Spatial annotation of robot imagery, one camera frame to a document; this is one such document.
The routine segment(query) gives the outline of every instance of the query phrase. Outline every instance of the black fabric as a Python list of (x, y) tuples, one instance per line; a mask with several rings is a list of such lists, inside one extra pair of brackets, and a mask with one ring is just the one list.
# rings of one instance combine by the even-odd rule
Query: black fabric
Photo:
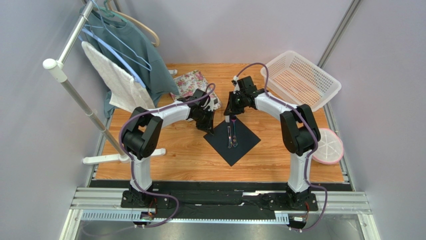
[[(353, 191), (349, 183), (315, 183), (326, 188), (328, 191), (351, 192)], [(221, 190), (234, 191), (235, 189), (244, 192), (254, 191), (283, 191), (287, 184), (282, 182), (216, 182), (216, 181), (152, 181), (155, 189), (161, 190)], [(96, 180), (90, 181), (90, 188), (116, 188), (126, 189), (129, 187), (129, 180)]]
[[(233, 123), (230, 122), (232, 135)], [(228, 128), (225, 121), (221, 122), (214, 128), (214, 135), (206, 134), (204, 139), (216, 150), (220, 156), (230, 165), (233, 166), (238, 162), (246, 153), (248, 153), (261, 139), (256, 136), (244, 123), (238, 118), (235, 122), (236, 140), (238, 145), (236, 147), (228, 148)]]
[[(158, 209), (156, 218), (167, 218), (175, 208)], [(267, 220), (275, 219), (274, 211), (263, 209), (256, 205), (201, 205), (180, 204), (176, 219), (238, 219), (238, 220)]]

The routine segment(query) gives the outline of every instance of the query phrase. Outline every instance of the blue hanger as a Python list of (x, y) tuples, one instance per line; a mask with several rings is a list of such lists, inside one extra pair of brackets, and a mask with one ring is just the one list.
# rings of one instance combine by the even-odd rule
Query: blue hanger
[[(104, 46), (106, 49), (108, 49), (123, 65), (124, 67), (130, 72), (130, 74), (133, 76), (134, 80), (138, 82), (144, 89), (147, 87), (145, 86), (142, 79), (139, 77), (139, 75), (129, 66), (129, 64), (124, 61), (124, 59), (116, 52), (116, 50), (108, 45), (106, 42), (104, 42), (102, 39), (100, 39), (98, 36), (87, 30), (86, 28), (83, 28), (81, 31), (83, 31), (85, 34), (89, 35), (90, 37), (94, 38), (98, 43), (100, 43), (102, 46)], [(126, 56), (125, 54), (121, 53), (123, 56), (130, 59), (130, 57)]]
[[(94, 0), (91, 0), (92, 2), (93, 2), (93, 4), (97, 7), (97, 9), (99, 10), (99, 9), (101, 9), (101, 7), (99, 7), (97, 4), (96, 4), (96, 2), (94, 1)], [(92, 25), (89, 25), (88, 27), (93, 27), (93, 28), (103, 28), (103, 29), (106, 29), (112, 36), (114, 36), (114, 38), (116, 38), (120, 43), (122, 43), (124, 46), (126, 46), (138, 59), (141, 59), (142, 61), (144, 61), (145, 63), (146, 63), (146, 65), (148, 66), (148, 67), (146, 67), (146, 66), (144, 66), (144, 65), (142, 65), (142, 64), (140, 64), (139, 62), (137, 62), (137, 61), (135, 61), (135, 60), (133, 60), (132, 58), (130, 58), (130, 57), (128, 57), (128, 56), (126, 56), (127, 58), (129, 58), (130, 60), (132, 60), (133, 62), (135, 62), (136, 64), (138, 64), (138, 65), (140, 65), (141, 67), (143, 67), (143, 68), (145, 68), (146, 70), (148, 70), (148, 71), (152, 71), (153, 70), (153, 67), (143, 58), (143, 57), (141, 57), (141, 56), (139, 56), (139, 55), (137, 55), (136, 54), (136, 52), (131, 48), (131, 47), (129, 47), (127, 44), (125, 44), (123, 41), (121, 41), (116, 35), (114, 35), (114, 33), (112, 33), (108, 28), (107, 28), (107, 26), (105, 25), (105, 23), (104, 23), (104, 18), (102, 17), (102, 14), (100, 14), (100, 13), (98, 13), (99, 14), (99, 16), (100, 16), (100, 22), (102, 23), (102, 25), (103, 26), (92, 26)]]

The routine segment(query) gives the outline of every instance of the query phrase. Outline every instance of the clothes rack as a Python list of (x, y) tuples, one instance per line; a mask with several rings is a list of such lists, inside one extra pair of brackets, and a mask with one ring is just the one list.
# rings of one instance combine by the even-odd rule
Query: clothes rack
[[(93, 110), (89, 107), (86, 101), (82, 98), (82, 96), (77, 92), (77, 90), (73, 87), (71, 82), (68, 80), (67, 75), (63, 72), (63, 67), (65, 61), (67, 60), (68, 55), (70, 54), (71, 49), (74, 46), (80, 32), (82, 31), (88, 16), (92, 12), (95, 4), (93, 1), (87, 1), (86, 6), (78, 17), (77, 23), (71, 31), (71, 34), (68, 36), (66, 43), (63, 47), (63, 50), (57, 60), (52, 58), (48, 58), (43, 61), (44, 69), (48, 70), (49, 73), (62, 85), (62, 87), (71, 95), (74, 101), (80, 106), (80, 108), (84, 111), (86, 116), (93, 122), (93, 124), (100, 130), (102, 135), (111, 143), (114, 149), (118, 152), (118, 154), (113, 155), (104, 155), (104, 156), (93, 156), (93, 157), (85, 157), (83, 159), (84, 164), (99, 164), (106, 162), (116, 162), (120, 161), (122, 163), (128, 163), (130, 161), (129, 156), (127, 156), (124, 151), (120, 148), (119, 143), (110, 133), (110, 131), (105, 127), (105, 125), (99, 120), (98, 116), (93, 112)], [(156, 149), (152, 154), (152, 157), (162, 156), (166, 153), (164, 148)]]

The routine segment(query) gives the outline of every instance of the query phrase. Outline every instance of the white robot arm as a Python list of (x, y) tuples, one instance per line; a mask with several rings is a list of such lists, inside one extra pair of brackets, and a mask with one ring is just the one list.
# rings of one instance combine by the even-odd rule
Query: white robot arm
[[(215, 111), (214, 104), (210, 99), (204, 98), (200, 101), (190, 104), (182, 104), (191, 100), (199, 99), (206, 93), (197, 89), (189, 98), (180, 98), (174, 103), (163, 107), (164, 110), (153, 112), (140, 116), (126, 126), (122, 135), (122, 142), (126, 150), (133, 155), (134, 159), (134, 179), (130, 181), (134, 189), (139, 186), (148, 190), (152, 185), (150, 165), (151, 154), (154, 152), (162, 128), (187, 119), (193, 119), (196, 127), (206, 133), (213, 134), (213, 117)], [(155, 111), (155, 109), (145, 110), (137, 107), (132, 115), (140, 115), (143, 112)], [(145, 132), (139, 130), (139, 127), (145, 127)]]
[(304, 171), (306, 161), (308, 161), (306, 177), (309, 179), (312, 157), (307, 160), (307, 154), (309, 150), (314, 148), (314, 140), (305, 126), (297, 126), (297, 122), (301, 123), (301, 120), (287, 106), (291, 106), (302, 115), (319, 141), (321, 136), (311, 108), (306, 104), (297, 106), (286, 103), (287, 106), (285, 106), (277, 103), (265, 93), (264, 89), (258, 90), (250, 76), (232, 82), (235, 85), (235, 89), (229, 92), (229, 101), (224, 115), (242, 114), (245, 107), (251, 107), (263, 111), (280, 121), (284, 145), (291, 153), (288, 187), (291, 190), (290, 192), (293, 192), (293, 196), (306, 196), (309, 194), (309, 185), (305, 181)]

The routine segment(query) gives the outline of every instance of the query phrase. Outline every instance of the round mesh lid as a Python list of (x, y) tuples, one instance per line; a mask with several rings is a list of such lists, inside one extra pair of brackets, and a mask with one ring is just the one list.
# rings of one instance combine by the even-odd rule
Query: round mesh lid
[(318, 149), (313, 153), (313, 159), (322, 164), (336, 164), (343, 157), (342, 140), (330, 129), (320, 128), (321, 140)]

